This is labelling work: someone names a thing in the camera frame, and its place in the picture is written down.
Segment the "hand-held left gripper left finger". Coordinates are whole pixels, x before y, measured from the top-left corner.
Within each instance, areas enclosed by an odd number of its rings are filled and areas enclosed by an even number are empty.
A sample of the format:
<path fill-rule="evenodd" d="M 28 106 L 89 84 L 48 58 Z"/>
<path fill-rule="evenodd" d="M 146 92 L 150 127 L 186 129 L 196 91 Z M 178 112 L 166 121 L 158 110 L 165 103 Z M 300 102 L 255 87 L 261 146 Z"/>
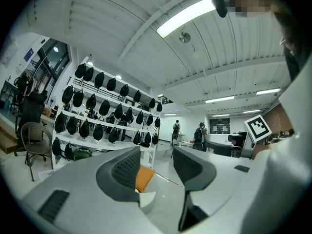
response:
<path fill-rule="evenodd" d="M 81 159 L 52 173 L 21 201 L 48 234 L 157 234 L 135 191 L 140 148 Z"/>

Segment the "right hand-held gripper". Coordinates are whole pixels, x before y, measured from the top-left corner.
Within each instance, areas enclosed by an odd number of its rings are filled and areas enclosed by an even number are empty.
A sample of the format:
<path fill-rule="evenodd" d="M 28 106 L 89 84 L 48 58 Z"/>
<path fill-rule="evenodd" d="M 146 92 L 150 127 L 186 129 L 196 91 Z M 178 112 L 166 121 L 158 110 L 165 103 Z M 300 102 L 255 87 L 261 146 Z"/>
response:
<path fill-rule="evenodd" d="M 262 115 L 257 115 L 244 121 L 245 131 L 228 135 L 228 141 L 232 144 L 232 156 L 252 158 L 256 144 L 264 141 L 272 134 Z"/>

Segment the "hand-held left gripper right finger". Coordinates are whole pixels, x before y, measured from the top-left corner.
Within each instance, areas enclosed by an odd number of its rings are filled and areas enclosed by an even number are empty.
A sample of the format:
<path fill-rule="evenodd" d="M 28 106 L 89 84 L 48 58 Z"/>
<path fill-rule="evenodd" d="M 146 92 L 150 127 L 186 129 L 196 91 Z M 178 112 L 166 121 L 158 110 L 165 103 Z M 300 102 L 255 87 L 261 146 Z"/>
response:
<path fill-rule="evenodd" d="M 185 191 L 178 224 L 182 232 L 212 216 L 232 197 L 252 161 L 175 147 L 173 163 Z"/>

